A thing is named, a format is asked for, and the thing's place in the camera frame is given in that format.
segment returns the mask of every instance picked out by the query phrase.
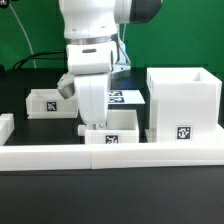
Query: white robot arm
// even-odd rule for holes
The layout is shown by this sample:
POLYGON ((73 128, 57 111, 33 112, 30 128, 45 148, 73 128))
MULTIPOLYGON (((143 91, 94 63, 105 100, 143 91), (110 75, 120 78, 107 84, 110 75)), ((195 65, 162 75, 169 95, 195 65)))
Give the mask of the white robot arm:
POLYGON ((102 128, 106 122, 110 74, 118 60, 116 24, 148 22, 161 0, 59 0, 64 17, 68 74, 58 89, 65 98, 63 80, 72 79, 81 118, 102 128))

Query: small white box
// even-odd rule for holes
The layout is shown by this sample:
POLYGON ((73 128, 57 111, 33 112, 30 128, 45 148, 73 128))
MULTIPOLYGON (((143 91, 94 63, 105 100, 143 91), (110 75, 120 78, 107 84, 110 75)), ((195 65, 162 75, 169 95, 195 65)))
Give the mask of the small white box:
POLYGON ((153 142, 214 138, 222 83, 203 68, 148 68, 153 142))
POLYGON ((138 143, 139 127, 135 110, 108 110, 106 130, 85 130, 85 144, 138 143))
POLYGON ((64 99, 57 89, 32 89, 26 98, 28 119, 76 118, 76 96, 64 99))

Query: black table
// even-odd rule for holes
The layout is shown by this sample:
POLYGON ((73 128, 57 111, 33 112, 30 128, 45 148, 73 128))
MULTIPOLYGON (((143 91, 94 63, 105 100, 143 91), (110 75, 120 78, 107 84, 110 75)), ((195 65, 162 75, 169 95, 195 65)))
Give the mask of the black table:
MULTIPOLYGON (((7 145, 82 143, 78 119, 27 120, 30 89, 55 88, 62 73, 23 69, 0 77, 1 112, 15 114, 7 145)), ((112 88, 140 89, 147 99, 144 70, 124 76, 113 77, 112 88)), ((0 224, 29 223, 223 224, 224 167, 1 172, 0 224)))

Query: cable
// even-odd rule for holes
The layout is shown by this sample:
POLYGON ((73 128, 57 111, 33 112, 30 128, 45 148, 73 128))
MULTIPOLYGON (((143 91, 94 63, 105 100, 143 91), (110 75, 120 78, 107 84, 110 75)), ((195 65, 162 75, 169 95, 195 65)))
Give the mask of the cable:
MULTIPOLYGON (((33 52, 33 48, 32 48, 31 42, 30 42, 30 39, 29 39, 29 37, 28 37, 28 35, 27 35, 27 33, 26 33, 25 28, 23 27, 23 24, 21 23, 21 21, 20 21, 18 15, 17 15, 17 13, 16 13, 16 11, 14 10, 14 8, 12 7, 11 4, 9 4, 9 7, 10 7, 10 9, 12 10, 12 13, 13 13, 13 15, 15 16, 15 18, 16 18, 16 20, 17 20, 17 22, 18 22, 18 24, 19 24, 19 26, 20 26, 20 28, 21 28, 21 30, 22 30, 22 32, 23 32, 25 38, 26 38, 26 41, 27 41, 27 44, 28 44, 28 46, 29 46, 29 49, 30 49, 31 54, 34 54, 34 52, 33 52)), ((33 65, 34 65, 34 68, 37 68, 35 59, 33 59, 33 65)))
POLYGON ((118 35, 118 45, 119 45, 119 49, 121 50, 121 52, 123 53, 123 55, 125 56, 128 64, 131 66, 131 60, 130 58, 128 57, 127 53, 122 49, 121 45, 120 45, 120 42, 121 42, 121 39, 120 39, 120 36, 118 35))
POLYGON ((122 42, 123 42, 123 43, 124 43, 124 41, 125 41, 126 28, 127 28, 127 25, 124 24, 123 35, 122 35, 122 42))
POLYGON ((22 68, 22 66, 28 62, 29 60, 32 59, 42 59, 42 60, 59 60, 59 59, 65 59, 64 58, 40 58, 40 56, 46 56, 46 55, 55 55, 55 54, 65 54, 66 51, 65 50, 57 50, 57 51, 45 51, 45 52, 40 52, 40 53, 36 53, 33 55, 28 56, 25 59, 22 59, 18 62, 16 62, 16 64, 13 66, 13 69, 20 69, 22 68))

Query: black cable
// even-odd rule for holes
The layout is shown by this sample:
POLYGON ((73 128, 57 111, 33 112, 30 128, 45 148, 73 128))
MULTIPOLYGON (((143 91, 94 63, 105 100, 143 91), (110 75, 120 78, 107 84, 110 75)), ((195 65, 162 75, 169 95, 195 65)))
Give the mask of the black cable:
POLYGON ((40 52, 40 53, 32 54, 32 55, 28 56, 27 58, 22 59, 22 60, 16 62, 16 64, 13 66, 13 69, 20 69, 20 68, 22 68, 22 66, 27 61, 32 60, 32 59, 55 60, 54 58, 39 58, 39 56, 54 55, 54 54, 66 54, 66 51, 65 50, 56 50, 56 51, 45 51, 45 52, 40 52))

